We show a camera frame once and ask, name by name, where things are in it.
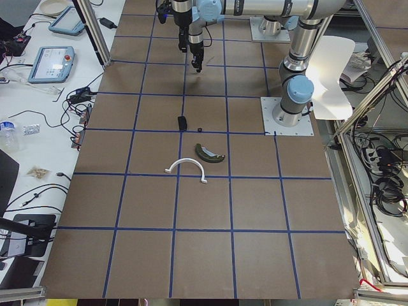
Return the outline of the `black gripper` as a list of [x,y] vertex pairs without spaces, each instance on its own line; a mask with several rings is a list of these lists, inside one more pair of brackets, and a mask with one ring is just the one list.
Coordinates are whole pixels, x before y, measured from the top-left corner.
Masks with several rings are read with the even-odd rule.
[[199,43],[190,43],[189,44],[190,51],[193,55],[193,59],[191,61],[191,64],[193,68],[196,69],[197,73],[201,73],[202,71],[202,63],[204,59],[204,44],[203,42]]
[[178,49],[182,53],[187,52],[189,27],[179,27],[178,30]]

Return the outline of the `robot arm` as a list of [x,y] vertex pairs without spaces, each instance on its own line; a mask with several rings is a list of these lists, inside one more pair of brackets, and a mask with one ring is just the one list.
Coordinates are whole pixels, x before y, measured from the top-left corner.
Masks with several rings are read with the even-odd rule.
[[197,72],[202,70],[204,58],[203,28],[216,23],[221,16],[262,15],[276,21],[297,16],[289,53],[279,67],[282,98],[272,111],[276,123],[291,128],[298,124],[312,98],[314,86],[305,71],[319,41],[321,26],[343,4],[343,1],[170,1],[166,9],[179,28],[179,49],[191,51]]
[[192,1],[171,1],[174,22],[179,28],[178,48],[186,53],[187,48],[193,55],[191,64],[197,73],[202,71],[204,59],[204,44],[202,29],[193,25],[193,2]]

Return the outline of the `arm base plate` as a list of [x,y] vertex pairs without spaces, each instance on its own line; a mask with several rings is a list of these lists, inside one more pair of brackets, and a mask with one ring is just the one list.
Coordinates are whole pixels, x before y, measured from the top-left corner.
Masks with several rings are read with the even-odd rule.
[[289,31],[285,29],[278,21],[271,21],[265,17],[250,18],[252,41],[289,43]]
[[314,135],[307,107],[292,115],[282,110],[280,97],[261,97],[261,110],[265,134],[268,136]]

